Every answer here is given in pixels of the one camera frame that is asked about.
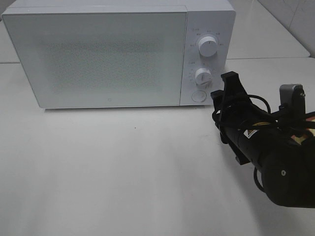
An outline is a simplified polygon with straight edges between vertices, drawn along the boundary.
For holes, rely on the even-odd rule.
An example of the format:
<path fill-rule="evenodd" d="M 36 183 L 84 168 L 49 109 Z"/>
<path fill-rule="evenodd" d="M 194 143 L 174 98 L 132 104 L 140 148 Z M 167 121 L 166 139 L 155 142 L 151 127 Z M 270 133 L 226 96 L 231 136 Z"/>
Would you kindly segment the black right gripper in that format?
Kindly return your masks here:
<path fill-rule="evenodd" d="M 214 111 L 212 119 L 222 138 L 228 132 L 237 133 L 246 130 L 268 130 L 271 128 L 271 108 L 262 97 L 247 94 L 239 74 L 230 71 L 221 74 L 224 90 L 210 93 Z"/>

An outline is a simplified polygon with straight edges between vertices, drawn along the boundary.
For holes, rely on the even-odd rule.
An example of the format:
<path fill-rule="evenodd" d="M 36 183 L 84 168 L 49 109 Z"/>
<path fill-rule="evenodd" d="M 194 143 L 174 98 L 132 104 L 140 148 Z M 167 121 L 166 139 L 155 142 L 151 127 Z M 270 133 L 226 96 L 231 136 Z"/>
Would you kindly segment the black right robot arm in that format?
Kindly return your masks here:
<path fill-rule="evenodd" d="M 301 84 L 280 86 L 276 112 L 253 103 L 236 72 L 221 76 L 224 88 L 211 93 L 213 121 L 221 141 L 240 165 L 254 166 L 256 186 L 283 207 L 315 206 L 315 115 L 305 111 Z"/>

